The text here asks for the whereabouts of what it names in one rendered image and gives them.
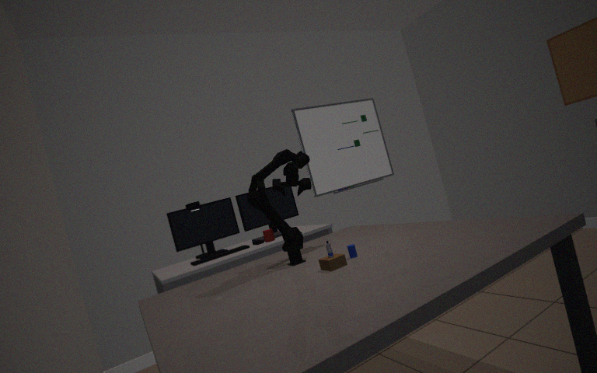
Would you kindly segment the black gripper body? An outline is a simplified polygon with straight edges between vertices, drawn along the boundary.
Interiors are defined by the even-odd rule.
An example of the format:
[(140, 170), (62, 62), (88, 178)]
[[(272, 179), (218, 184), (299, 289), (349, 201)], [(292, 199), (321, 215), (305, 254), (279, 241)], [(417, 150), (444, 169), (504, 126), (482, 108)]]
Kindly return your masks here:
[(311, 179), (302, 178), (302, 180), (298, 181), (298, 176), (289, 177), (286, 175), (286, 182), (281, 182), (281, 179), (273, 179), (272, 183), (273, 190), (283, 190), (283, 187), (296, 187), (297, 185), (300, 185), (300, 187), (305, 190), (311, 189)]

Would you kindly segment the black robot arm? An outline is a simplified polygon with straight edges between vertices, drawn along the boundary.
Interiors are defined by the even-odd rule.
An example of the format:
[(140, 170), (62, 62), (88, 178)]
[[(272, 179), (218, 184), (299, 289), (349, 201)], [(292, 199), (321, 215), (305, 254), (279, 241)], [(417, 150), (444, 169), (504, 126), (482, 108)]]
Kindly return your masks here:
[[(292, 162), (290, 162), (292, 161)], [(288, 252), (290, 260), (289, 266), (295, 266), (304, 263), (300, 249), (303, 248), (303, 235), (297, 227), (291, 228), (286, 221), (272, 208), (269, 199), (265, 194), (264, 179), (268, 177), (279, 166), (288, 164), (284, 167), (284, 176), (296, 177), (299, 180), (299, 169), (303, 168), (309, 162), (309, 156), (302, 151), (295, 154), (288, 149), (276, 154), (273, 160), (266, 165), (257, 174), (252, 176), (247, 201), (256, 209), (262, 211), (265, 216), (281, 232), (285, 241), (282, 249)], [(258, 187), (258, 188), (257, 188)]]

